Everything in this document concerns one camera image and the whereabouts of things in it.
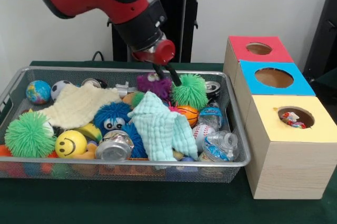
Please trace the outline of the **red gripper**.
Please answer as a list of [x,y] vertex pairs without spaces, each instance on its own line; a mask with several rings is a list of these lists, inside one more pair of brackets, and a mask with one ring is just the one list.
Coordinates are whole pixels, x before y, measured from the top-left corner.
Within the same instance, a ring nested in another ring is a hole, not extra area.
[[155,70],[159,79],[164,79],[165,74],[162,71],[161,66],[157,64],[166,64],[165,69],[170,73],[174,85],[181,86],[179,75],[171,63],[169,63],[175,56],[175,45],[171,40],[158,40],[152,47],[145,50],[132,52],[132,55],[139,61],[152,63],[153,69]]

